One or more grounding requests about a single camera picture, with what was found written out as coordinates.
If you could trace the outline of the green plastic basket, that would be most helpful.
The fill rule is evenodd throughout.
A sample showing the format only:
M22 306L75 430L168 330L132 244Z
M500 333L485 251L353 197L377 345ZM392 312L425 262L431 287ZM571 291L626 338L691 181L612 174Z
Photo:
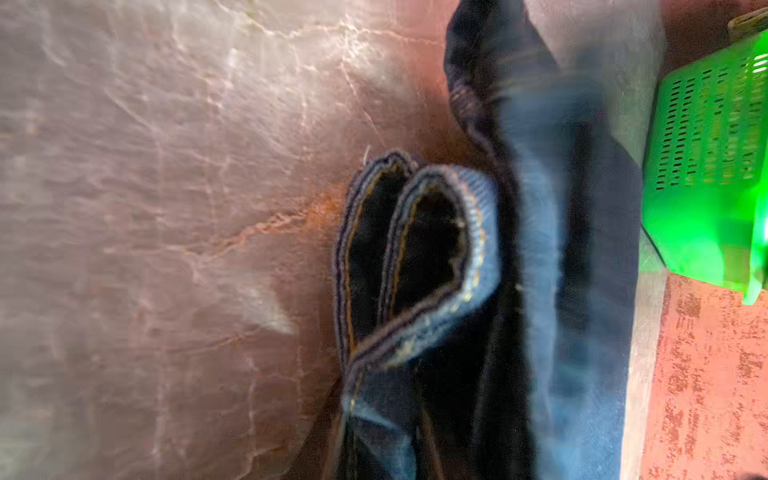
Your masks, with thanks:
M767 34L666 75L644 161L642 225L674 274L767 285Z

